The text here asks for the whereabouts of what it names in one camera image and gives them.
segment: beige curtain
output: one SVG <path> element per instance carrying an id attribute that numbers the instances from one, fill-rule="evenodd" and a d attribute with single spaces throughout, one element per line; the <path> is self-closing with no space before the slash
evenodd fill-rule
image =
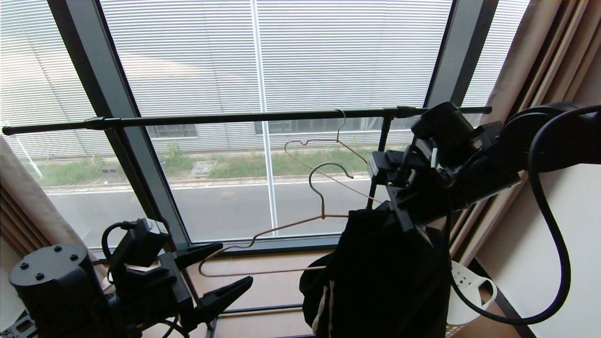
<path id="1" fill-rule="evenodd" d="M 532 0 L 489 98 L 501 120 L 531 106 L 572 101 L 601 43 L 601 1 Z M 522 173 L 522 182 L 527 174 Z M 462 212 L 451 231 L 451 254 L 467 265 L 522 185 Z"/>
<path id="2" fill-rule="evenodd" d="M 0 235 L 20 257 L 49 245 L 84 244 L 4 137 L 0 137 L 0 169 Z"/>

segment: road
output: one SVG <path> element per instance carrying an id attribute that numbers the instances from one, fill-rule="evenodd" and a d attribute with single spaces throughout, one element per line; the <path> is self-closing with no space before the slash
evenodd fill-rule
<path id="1" fill-rule="evenodd" d="M 345 183 L 358 191 L 369 191 L 368 180 Z M 324 195 L 327 214 L 345 215 L 349 210 L 365 207 L 365 197 L 335 182 L 316 182 L 314 186 Z M 250 238 L 271 229 L 267 185 L 180 188 L 173 190 L 173 196 L 192 241 Z M 275 196 L 279 226 L 320 214 L 320 199 L 306 182 L 276 183 Z M 385 189 L 379 187 L 376 198 L 384 201 L 386 196 Z M 133 191 L 60 193 L 49 197 L 89 247 L 100 246 L 102 231 L 110 224 L 144 217 Z M 345 218 L 326 218 L 264 236 L 340 232 L 345 224 Z M 111 245 L 118 243 L 121 231 L 114 231 L 109 238 Z"/>

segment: curb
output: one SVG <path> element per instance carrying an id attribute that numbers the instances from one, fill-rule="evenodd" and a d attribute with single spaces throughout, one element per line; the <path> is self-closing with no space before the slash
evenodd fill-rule
<path id="1" fill-rule="evenodd" d="M 349 179 L 343 174 L 328 174 L 334 179 L 349 182 Z M 369 179 L 370 176 L 367 172 L 356 173 L 353 175 L 355 180 Z M 296 182 L 307 182 L 307 175 L 297 176 L 274 176 L 275 184 L 285 183 L 296 183 Z M 333 182 L 327 177 L 320 176 L 319 179 L 314 179 L 314 182 Z M 171 189 L 191 189 L 191 188 L 205 188 L 210 186 L 224 186 L 224 185 L 260 185 L 267 184 L 266 177 L 241 177 L 238 179 L 199 179 L 199 180 L 182 180 L 169 182 Z M 77 193 L 77 192 L 117 192 L 117 191 L 131 191 L 132 186 L 127 183 L 107 183 L 107 184 L 95 184 L 95 185 L 74 185 L 74 186 L 45 186 L 43 190 L 46 194 L 60 194 L 60 193 Z"/>

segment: wire hanger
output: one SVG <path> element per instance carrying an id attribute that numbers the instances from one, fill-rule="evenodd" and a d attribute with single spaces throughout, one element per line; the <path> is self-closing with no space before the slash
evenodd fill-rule
<path id="1" fill-rule="evenodd" d="M 290 223 L 290 224 L 286 224 L 284 226 L 281 227 L 277 227 L 277 228 L 273 228 L 273 229 L 269 229 L 260 233 L 257 233 L 256 235 L 254 235 L 251 239 L 251 242 L 248 245 L 230 245 L 229 247 L 225 247 L 225 248 L 221 248 L 217 251 L 215 251 L 214 253 L 210 254 L 209 256 L 207 256 L 205 259 L 201 260 L 200 263 L 198 264 L 198 273 L 200 273 L 201 275 L 205 276 L 205 277 L 231 277 L 231 276 L 243 276 L 243 275 L 260 275 L 260 274 L 275 274 L 275 273 L 279 273 L 279 272 L 294 272 L 294 271 L 306 271 L 306 270 L 319 270 L 319 269 L 323 269 L 325 268 L 325 266 L 312 266 L 310 268 L 302 268 L 302 269 L 286 269 L 286 270 L 273 270 L 273 271 L 257 271 L 257 272 L 244 272 L 244 273 L 235 273 L 235 274 L 215 274 L 215 275 L 211 275 L 211 274 L 206 274 L 205 272 L 203 272 L 203 265 L 208 261 L 213 259 L 215 256 L 217 256 L 218 254 L 229 250 L 231 248 L 240 248 L 240 249 L 246 249 L 246 248 L 250 248 L 251 246 L 253 246 L 255 244 L 255 241 L 257 240 L 257 237 L 261 236 L 261 235 L 265 235 L 266 233 L 270 233 L 270 232 L 274 232 L 277 230 L 282 230 L 282 229 L 286 229 L 292 226 L 296 226 L 298 224 L 303 224 L 303 223 L 307 223 L 310 221 L 314 221 L 314 220 L 318 220 L 318 219 L 325 219 L 326 217 L 338 217 L 338 218 L 348 218 L 348 215 L 334 215 L 334 214 L 326 214 L 326 203 L 324 201 L 323 195 L 321 192 L 319 192 L 317 189 L 315 189 L 315 187 L 313 186 L 313 182 L 311 181 L 311 179 L 313 178 L 313 174 L 321 167 L 325 166 L 325 165 L 336 165 L 338 167 L 340 167 L 343 171 L 344 174 L 348 177 L 348 178 L 353 178 L 353 176 L 351 176 L 346 169 L 338 164 L 338 163 L 334 163 L 334 162 L 325 162 L 322 163 L 318 166 L 316 166 L 315 168 L 313 168 L 313 170 L 311 170 L 311 173 L 309 174 L 309 187 L 315 191 L 317 193 L 317 195 L 319 195 L 319 198 L 322 201 L 322 209 L 321 209 L 321 214 L 319 216 L 315 216 L 315 217 L 311 217 L 311 218 L 307 218 L 305 220 L 302 221 L 297 221 L 294 223 Z"/>
<path id="2" fill-rule="evenodd" d="M 353 150 L 351 147 L 347 146 L 347 145 L 346 145 L 344 142 L 340 141 L 340 130 L 341 130 L 341 129 L 342 129 L 342 127 L 344 127 L 344 125 L 346 124 L 346 113 L 345 113 L 345 112 L 344 112 L 342 109 L 335 109 L 335 110 L 337 110 L 337 111 L 341 112 L 341 113 L 342 113 L 342 115 L 344 116 L 344 121 L 343 121 L 343 123 L 340 125 L 340 127 L 338 127 L 338 131 L 337 131 L 337 133 L 336 133 L 336 139 L 335 139 L 335 140 L 334 140 L 334 139 L 332 139 L 332 138 L 312 138 L 312 139 L 308 139 L 308 140 L 306 140 L 305 142 L 303 142 L 303 141 L 301 141 L 301 140 L 293 140 L 293 141 L 288 141 L 288 142 L 286 142 L 286 143 L 284 144 L 284 152 L 285 152 L 285 153 L 286 153 L 288 156 L 290 156 L 290 157 L 292 157 L 293 159 L 297 160 L 297 161 L 298 161 L 299 163 L 301 163 L 302 165 L 306 166 L 307 168 L 313 168 L 313 167 L 312 167 L 310 164 L 308 164 L 308 163 L 306 163 L 305 161 L 303 161 L 303 160 L 299 159 L 299 158 L 298 158 L 298 157 L 296 157 L 295 155 L 292 155 L 291 153 L 289 153 L 289 152 L 288 152 L 288 145 L 289 145 L 289 144 L 291 144 L 291 143 L 299 143 L 299 144 L 300 144 L 300 145 L 302 145 L 302 146 L 306 146 L 307 144 L 309 144 L 309 142 L 316 142 L 316 141 L 317 141 L 317 142 L 335 142 L 335 143 L 341 144 L 341 145 L 342 145 L 343 147 L 345 147 L 346 149 L 349 149 L 349 150 L 350 150 L 350 151 L 351 151 L 353 154 L 355 154 L 356 156 L 358 156 L 359 158 L 361 158 L 361 160 L 363 160 L 363 162 L 365 162 L 365 165 L 368 165 L 368 163 L 367 163 L 367 160 L 366 160 L 366 159 L 365 159 L 363 156 L 361 156 L 361 154 L 359 154 L 358 152 L 356 152 L 355 150 Z M 362 195 L 362 196 L 364 196 L 364 197 L 367 197 L 367 198 L 369 198 L 370 200 L 373 200 L 373 201 L 376 201 L 376 202 L 378 202 L 378 203 L 381 203 L 381 201 L 379 201 L 379 200 L 376 200 L 374 197 L 371 197 L 371 196 L 369 196 L 369 195 L 366 195 L 366 194 L 364 194 L 363 192 L 361 192 L 361 191 L 358 191 L 357 189 L 353 189 L 353 188 L 351 188 L 350 186 L 348 186 L 348 185 L 346 185 L 346 184 L 344 184 L 344 183 L 340 182 L 339 180 L 337 180 L 337 179 L 333 178 L 332 176 L 330 176 L 330 175 L 328 175 L 328 174 L 326 174 L 326 173 L 323 173 L 323 172 L 321 172 L 321 171 L 319 171 L 319 170 L 317 170 L 317 172 L 318 172 L 319 174 L 321 174 L 321 175 L 323 175 L 323 176 L 325 176 L 325 177 L 327 177 L 327 178 L 329 178 L 329 179 L 333 180 L 334 182 L 336 182 L 336 183 L 338 183 L 338 184 L 340 184 L 340 185 L 344 186 L 345 188 L 347 188 L 347 189 L 350 189 L 350 190 L 352 190 L 352 191 L 356 192 L 356 193 L 357 193 L 357 194 L 359 194 L 359 195 Z"/>

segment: clothing rack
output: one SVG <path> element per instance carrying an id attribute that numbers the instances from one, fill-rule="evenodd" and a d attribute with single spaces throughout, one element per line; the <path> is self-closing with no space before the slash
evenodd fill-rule
<path id="1" fill-rule="evenodd" d="M 468 107 L 458 108 L 464 114 L 490 114 L 491 107 Z M 392 120 L 395 118 L 408 118 L 421 115 L 426 112 L 427 108 L 415 108 L 410 106 L 396 106 L 392 108 L 382 109 L 350 109 L 344 110 L 346 118 L 358 117 L 382 117 L 382 129 L 380 131 L 380 140 L 377 150 L 384 151 L 388 133 L 390 131 Z M 281 121 L 281 120 L 308 120 L 317 118 L 342 118 L 341 111 L 304 111 L 304 112 L 270 112 L 270 113 L 254 113 L 254 114 L 220 114 L 220 115 L 196 115 L 196 116 L 173 116 L 173 117 L 132 117 L 132 118 L 106 118 L 94 117 L 83 122 L 69 123 L 54 123 L 54 124 L 38 124 L 33 126 L 6 126 L 2 128 L 5 135 L 27 134 L 33 132 L 47 131 L 66 131 L 72 129 L 91 129 L 103 131 L 107 129 L 117 129 L 117 135 L 122 142 L 127 142 L 127 138 L 122 133 L 123 128 L 127 127 L 145 127 L 145 126 L 164 126 L 174 124 L 204 124 L 204 123 L 232 123 L 232 122 L 250 122 L 250 121 Z M 376 184 L 370 185 L 369 196 L 374 197 L 376 193 Z M 373 206 L 373 200 L 368 198 L 367 209 Z M 229 315 L 233 313 L 251 313 L 262 311 L 299 309 L 302 304 L 287 304 L 278 306 L 266 307 L 250 307 L 245 309 L 225 310 L 221 315 Z M 213 338 L 217 328 L 219 317 L 215 318 L 211 323 L 207 324 L 206 338 Z M 304 336 L 287 336 L 279 338 L 309 338 L 315 335 Z"/>

